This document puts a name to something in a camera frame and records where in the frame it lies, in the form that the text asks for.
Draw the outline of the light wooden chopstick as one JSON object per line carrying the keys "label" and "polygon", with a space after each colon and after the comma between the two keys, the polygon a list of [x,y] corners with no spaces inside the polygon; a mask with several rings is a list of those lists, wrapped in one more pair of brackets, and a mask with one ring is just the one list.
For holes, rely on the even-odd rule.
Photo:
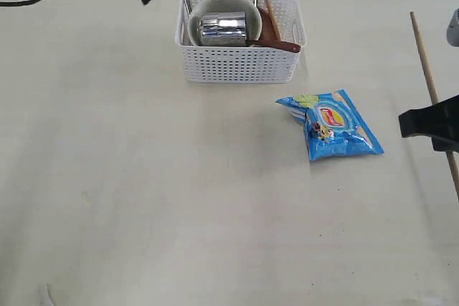
{"label": "light wooden chopstick", "polygon": [[[415,37],[417,52],[420,58],[420,63],[422,66],[422,71],[423,71],[423,75],[424,75],[426,86],[427,86],[427,91],[429,93],[432,105],[436,105],[439,103],[439,99],[438,99],[437,91],[435,88],[435,82],[434,82],[434,79],[432,77],[432,73],[430,70],[429,62],[427,59],[427,53],[426,53],[425,46],[422,40],[420,28],[418,26],[418,23],[415,17],[415,13],[413,11],[410,12],[410,20],[412,24],[412,31]],[[448,161],[450,174],[453,180],[455,192],[456,194],[458,194],[458,165],[456,163],[454,153],[452,151],[446,151],[445,156]]]}
{"label": "light wooden chopstick", "polygon": [[276,37],[276,39],[278,41],[280,41],[281,36],[280,36],[280,32],[279,32],[277,21],[275,19],[275,15],[273,13],[273,8],[271,6],[271,2],[270,2],[270,0],[264,0],[264,1],[265,1],[265,5],[267,7],[267,11],[268,11],[268,14],[269,14],[269,17],[270,17],[270,21],[271,21],[272,26],[273,26],[275,37]]}

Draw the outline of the blue Lay's chips bag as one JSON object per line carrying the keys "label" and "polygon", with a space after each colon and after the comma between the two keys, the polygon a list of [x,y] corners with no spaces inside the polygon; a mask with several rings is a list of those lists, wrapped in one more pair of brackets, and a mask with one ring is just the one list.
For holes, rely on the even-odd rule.
{"label": "blue Lay's chips bag", "polygon": [[310,161],[384,153],[345,90],[283,97],[276,103],[303,126]]}

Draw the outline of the silver metal knife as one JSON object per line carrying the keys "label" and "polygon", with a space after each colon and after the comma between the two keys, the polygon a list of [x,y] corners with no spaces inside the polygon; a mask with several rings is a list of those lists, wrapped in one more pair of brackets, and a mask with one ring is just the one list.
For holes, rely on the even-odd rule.
{"label": "silver metal knife", "polygon": [[190,0],[183,0],[184,6],[184,33],[183,33],[183,45],[191,45],[191,41],[188,33],[188,21],[189,15],[191,13],[191,3]]}

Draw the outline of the white ceramic bowl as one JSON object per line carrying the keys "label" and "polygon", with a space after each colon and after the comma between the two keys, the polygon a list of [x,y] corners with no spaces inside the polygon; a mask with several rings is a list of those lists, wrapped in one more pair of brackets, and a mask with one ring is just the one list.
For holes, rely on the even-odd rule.
{"label": "white ceramic bowl", "polygon": [[187,22],[191,43],[194,46],[201,44],[198,38],[198,23],[205,14],[241,11],[246,13],[248,39],[258,40],[262,31],[262,18],[253,0],[198,0],[192,5]]}

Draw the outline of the shiny stainless steel cup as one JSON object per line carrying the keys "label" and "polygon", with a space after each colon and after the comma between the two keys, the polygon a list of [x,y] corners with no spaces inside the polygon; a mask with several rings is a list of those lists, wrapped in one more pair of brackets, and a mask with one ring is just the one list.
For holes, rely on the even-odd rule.
{"label": "shiny stainless steel cup", "polygon": [[197,24],[199,42],[207,47],[243,47],[247,39],[245,12],[205,14]]}

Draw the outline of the white perforated plastic basket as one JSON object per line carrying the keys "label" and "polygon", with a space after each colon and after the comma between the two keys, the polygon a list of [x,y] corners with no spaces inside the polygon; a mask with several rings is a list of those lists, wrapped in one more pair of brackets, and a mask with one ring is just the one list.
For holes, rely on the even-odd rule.
{"label": "white perforated plastic basket", "polygon": [[[282,40],[306,45],[306,33],[298,0],[270,0]],[[287,83],[293,77],[301,53],[268,47],[194,46],[189,34],[184,2],[179,2],[175,42],[184,61],[184,77],[190,82]]]}

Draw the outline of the brown wooden plate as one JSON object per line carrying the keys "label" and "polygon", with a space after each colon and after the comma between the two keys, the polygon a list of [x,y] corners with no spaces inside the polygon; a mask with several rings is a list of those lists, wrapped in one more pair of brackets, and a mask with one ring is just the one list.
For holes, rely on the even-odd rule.
{"label": "brown wooden plate", "polygon": [[260,38],[258,40],[277,40],[273,30],[272,23],[267,10],[264,10],[260,7],[257,8],[261,19],[262,19],[262,31],[260,33]]}

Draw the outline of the dark red wooden spoon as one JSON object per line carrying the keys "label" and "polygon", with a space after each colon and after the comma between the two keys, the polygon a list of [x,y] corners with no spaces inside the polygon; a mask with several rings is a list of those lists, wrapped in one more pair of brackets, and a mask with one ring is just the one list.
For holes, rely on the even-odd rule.
{"label": "dark red wooden spoon", "polygon": [[292,52],[292,53],[299,53],[301,51],[301,46],[292,43],[292,42],[285,42],[285,41],[279,41],[279,40],[249,40],[247,39],[246,41],[247,46],[254,45],[254,46],[259,46],[259,47],[266,47],[266,48],[273,48],[273,49],[279,49],[283,50],[286,52]]}

